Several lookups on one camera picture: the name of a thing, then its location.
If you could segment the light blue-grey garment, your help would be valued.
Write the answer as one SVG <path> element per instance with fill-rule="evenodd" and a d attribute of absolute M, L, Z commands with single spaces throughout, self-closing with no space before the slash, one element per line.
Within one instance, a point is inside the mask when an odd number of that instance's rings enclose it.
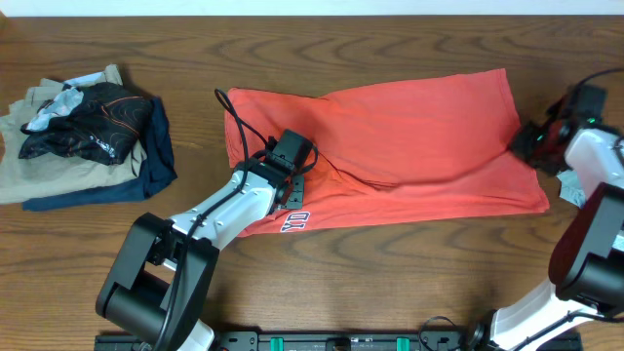
<path fill-rule="evenodd" d="M 586 203 L 586 195 L 577 172 L 573 170 L 560 172 L 557 179 L 561 183 L 560 198 L 581 209 Z"/>

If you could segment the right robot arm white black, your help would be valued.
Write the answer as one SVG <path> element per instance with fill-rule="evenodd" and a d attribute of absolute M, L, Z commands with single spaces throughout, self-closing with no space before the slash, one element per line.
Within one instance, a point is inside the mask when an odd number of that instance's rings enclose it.
<path fill-rule="evenodd" d="M 623 321 L 623 135 L 604 124 L 606 91 L 570 88 L 543 125 L 529 123 L 510 148 L 550 175 L 574 171 L 584 203 L 554 248 L 548 277 L 467 336 L 469 350 L 579 350 L 569 335 L 592 321 Z"/>

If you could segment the orange-red t-shirt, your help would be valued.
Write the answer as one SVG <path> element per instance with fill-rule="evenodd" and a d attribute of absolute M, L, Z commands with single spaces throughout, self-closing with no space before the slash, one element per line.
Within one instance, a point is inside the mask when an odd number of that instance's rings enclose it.
<path fill-rule="evenodd" d="M 534 169 L 508 144 L 520 127 L 504 69 L 302 97 L 234 88 L 240 133 L 225 119 L 231 164 L 294 131 L 315 145 L 303 206 L 249 234 L 537 214 L 549 207 Z"/>

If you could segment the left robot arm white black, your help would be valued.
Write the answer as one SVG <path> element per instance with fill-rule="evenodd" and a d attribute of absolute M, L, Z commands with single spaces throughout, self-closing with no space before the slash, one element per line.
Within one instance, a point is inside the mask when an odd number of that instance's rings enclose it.
<path fill-rule="evenodd" d="M 303 205 L 313 143 L 286 130 L 240 162 L 229 181 L 168 219 L 146 213 L 131 226 L 104 281 L 96 311 L 154 350 L 208 350 L 200 315 L 220 252 L 244 229 Z"/>

